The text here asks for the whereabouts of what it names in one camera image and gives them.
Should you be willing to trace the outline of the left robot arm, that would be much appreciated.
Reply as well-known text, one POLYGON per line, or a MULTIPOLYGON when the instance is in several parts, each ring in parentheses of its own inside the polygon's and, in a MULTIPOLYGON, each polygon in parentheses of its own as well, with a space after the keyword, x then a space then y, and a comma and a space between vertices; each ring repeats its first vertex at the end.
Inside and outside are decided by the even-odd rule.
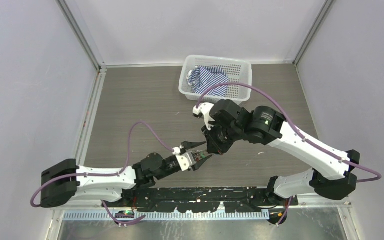
POLYGON ((153 187, 157 180, 178 172, 198 170, 213 156, 195 149, 201 145, 184 141, 166 158, 154 152, 122 168, 92 168, 77 165, 76 159, 65 159, 41 173, 41 187, 30 204, 35 208, 56 208, 116 202, 128 207, 134 199, 131 191, 153 187))

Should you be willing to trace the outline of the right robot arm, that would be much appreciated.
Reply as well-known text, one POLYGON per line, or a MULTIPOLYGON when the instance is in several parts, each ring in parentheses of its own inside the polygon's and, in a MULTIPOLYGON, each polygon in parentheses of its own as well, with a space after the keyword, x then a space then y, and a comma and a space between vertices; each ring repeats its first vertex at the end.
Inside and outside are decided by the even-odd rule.
POLYGON ((265 190, 271 205, 310 193, 339 201, 357 188, 358 178, 352 173, 355 167, 345 162, 359 164, 358 151, 337 150, 306 133, 295 133, 286 117, 271 107, 248 111, 232 100, 222 99, 215 104, 201 103, 192 112, 204 120, 201 131, 210 154, 223 155, 235 142, 245 141, 282 150, 310 166, 295 175, 271 177, 265 190))

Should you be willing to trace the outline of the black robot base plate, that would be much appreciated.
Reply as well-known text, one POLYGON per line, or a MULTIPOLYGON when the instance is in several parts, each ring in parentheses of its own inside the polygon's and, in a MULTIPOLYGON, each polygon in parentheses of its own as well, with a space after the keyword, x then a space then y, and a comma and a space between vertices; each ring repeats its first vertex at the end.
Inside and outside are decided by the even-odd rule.
POLYGON ((158 187, 124 190, 109 208, 131 208, 142 213, 256 213, 262 209, 286 207, 288 201, 266 193, 265 188, 246 187, 158 187))

